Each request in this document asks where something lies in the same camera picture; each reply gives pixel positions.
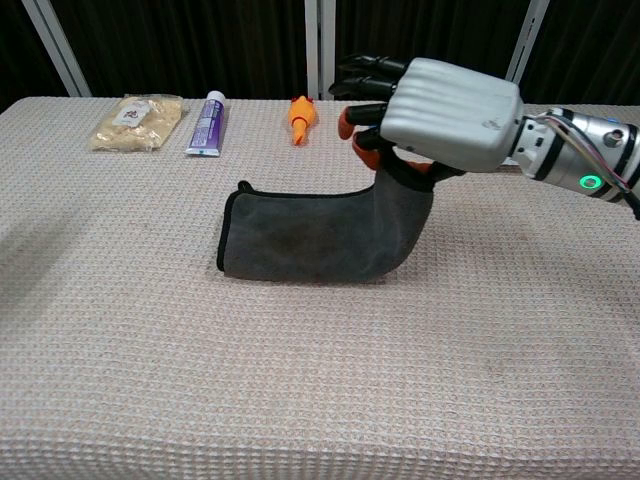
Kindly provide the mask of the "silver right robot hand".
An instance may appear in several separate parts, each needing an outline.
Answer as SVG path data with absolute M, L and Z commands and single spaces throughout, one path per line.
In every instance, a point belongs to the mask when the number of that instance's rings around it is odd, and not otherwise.
M 427 159 L 402 164 L 419 176 L 489 173 L 509 156 L 524 116 L 516 84 L 423 57 L 352 54 L 338 68 L 330 93 L 362 101 L 341 112 L 338 135 L 368 169 L 398 161 L 397 149 Z

